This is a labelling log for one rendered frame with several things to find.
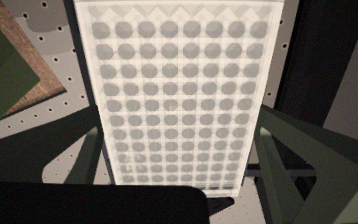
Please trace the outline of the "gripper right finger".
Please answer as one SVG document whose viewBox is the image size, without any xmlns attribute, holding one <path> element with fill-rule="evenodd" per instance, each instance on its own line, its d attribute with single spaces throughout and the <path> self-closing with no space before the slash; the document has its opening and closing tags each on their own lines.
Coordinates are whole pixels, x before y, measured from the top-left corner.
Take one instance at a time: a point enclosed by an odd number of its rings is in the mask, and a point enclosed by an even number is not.
<svg viewBox="0 0 358 224">
<path fill-rule="evenodd" d="M 314 167 L 305 201 L 271 134 Z M 273 224 L 358 224 L 358 139 L 264 104 L 253 136 Z"/>
</svg>

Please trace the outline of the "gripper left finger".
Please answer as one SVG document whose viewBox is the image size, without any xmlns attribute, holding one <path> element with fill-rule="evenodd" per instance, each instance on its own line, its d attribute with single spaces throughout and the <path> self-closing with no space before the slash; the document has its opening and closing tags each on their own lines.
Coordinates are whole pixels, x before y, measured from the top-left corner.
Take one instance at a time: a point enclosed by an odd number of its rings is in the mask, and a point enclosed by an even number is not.
<svg viewBox="0 0 358 224">
<path fill-rule="evenodd" d="M 63 184 L 93 184 L 104 131 L 95 104 L 0 139 L 0 181 L 43 183 L 46 165 L 86 134 Z"/>
</svg>

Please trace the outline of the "white multiwell plate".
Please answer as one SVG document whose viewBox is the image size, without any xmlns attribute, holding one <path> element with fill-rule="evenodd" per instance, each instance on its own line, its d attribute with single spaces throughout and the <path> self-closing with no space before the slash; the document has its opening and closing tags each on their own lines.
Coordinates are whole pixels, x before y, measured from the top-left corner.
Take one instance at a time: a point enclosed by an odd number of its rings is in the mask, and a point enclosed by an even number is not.
<svg viewBox="0 0 358 224">
<path fill-rule="evenodd" d="M 238 196 L 285 0 L 73 1 L 115 184 Z"/>
</svg>

